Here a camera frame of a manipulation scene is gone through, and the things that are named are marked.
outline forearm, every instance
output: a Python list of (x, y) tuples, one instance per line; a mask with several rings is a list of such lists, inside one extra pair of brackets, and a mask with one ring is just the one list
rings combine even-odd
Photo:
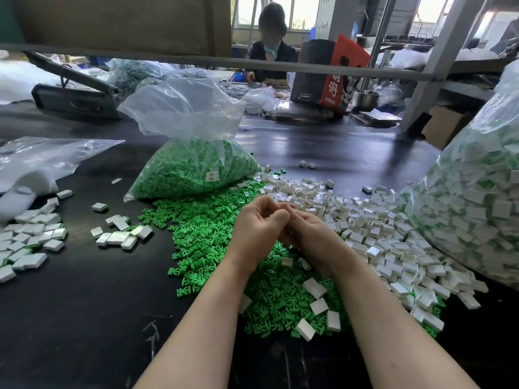
[(375, 389), (477, 388), (353, 251), (336, 278)]
[(135, 388), (226, 388), (249, 275), (224, 259)]

